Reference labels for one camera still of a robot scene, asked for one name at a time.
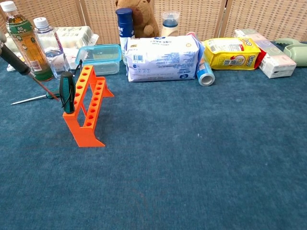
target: stuffed animal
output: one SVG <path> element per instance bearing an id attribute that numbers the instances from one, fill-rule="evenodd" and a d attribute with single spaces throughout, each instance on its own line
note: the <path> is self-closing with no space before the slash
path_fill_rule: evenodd
<path id="1" fill-rule="evenodd" d="M 134 34 L 140 37 L 158 37 L 159 27 L 154 18 L 150 0 L 116 0 L 117 9 L 131 8 Z"/>

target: blue carpet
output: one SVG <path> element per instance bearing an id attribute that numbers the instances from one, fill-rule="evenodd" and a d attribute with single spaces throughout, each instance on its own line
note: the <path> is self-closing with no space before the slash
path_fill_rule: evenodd
<path id="1" fill-rule="evenodd" d="M 78 148 L 60 103 L 10 105 L 44 92 L 6 66 L 0 229 L 307 229 L 307 69 L 215 71 L 202 87 L 128 83 L 121 63 L 95 132 L 106 147 Z"/>

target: green object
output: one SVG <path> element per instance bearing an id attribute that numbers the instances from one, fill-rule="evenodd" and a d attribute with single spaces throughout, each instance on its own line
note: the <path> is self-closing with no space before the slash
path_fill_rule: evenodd
<path id="1" fill-rule="evenodd" d="M 71 114 L 75 111 L 74 99 L 75 99 L 75 82 L 73 80 L 73 74 L 70 72 L 63 72 L 61 79 L 59 80 L 59 94 L 62 101 L 62 107 L 64 111 Z"/>
<path id="2" fill-rule="evenodd" d="M 51 91 L 56 97 L 59 97 L 59 89 L 53 89 Z M 25 102 L 31 102 L 31 101 L 35 101 L 35 100 L 39 100 L 39 99 L 43 99 L 43 98 L 53 99 L 53 97 L 47 92 L 45 95 L 41 95 L 41 96 L 38 96 L 38 97 L 32 97 L 32 98 L 25 99 L 25 100 L 22 100 L 22 101 L 19 101 L 19 102 L 14 102 L 11 105 L 21 104 L 21 103 L 25 103 Z"/>
<path id="3" fill-rule="evenodd" d="M 276 44 L 287 45 L 284 53 L 296 62 L 297 66 L 307 66 L 307 44 L 300 43 L 293 38 L 280 38 Z"/>

